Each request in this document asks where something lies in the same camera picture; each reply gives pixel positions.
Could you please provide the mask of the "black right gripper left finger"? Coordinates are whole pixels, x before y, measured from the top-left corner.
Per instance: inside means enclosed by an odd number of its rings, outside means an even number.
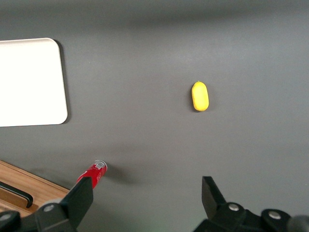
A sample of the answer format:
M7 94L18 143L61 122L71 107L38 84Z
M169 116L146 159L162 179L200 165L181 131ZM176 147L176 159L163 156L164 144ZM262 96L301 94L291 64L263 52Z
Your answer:
M92 180L83 177L58 203L46 203L21 217L18 211L0 214L2 232L76 232L93 202Z

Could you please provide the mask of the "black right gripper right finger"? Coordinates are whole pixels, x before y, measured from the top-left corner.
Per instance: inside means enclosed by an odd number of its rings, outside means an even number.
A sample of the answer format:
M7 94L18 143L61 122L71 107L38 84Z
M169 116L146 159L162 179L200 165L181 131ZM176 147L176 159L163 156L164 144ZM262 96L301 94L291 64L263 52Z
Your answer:
M238 203L227 202L213 178L202 177L201 198L207 218L196 232L307 232L309 217L292 217L278 209L265 209L256 215Z

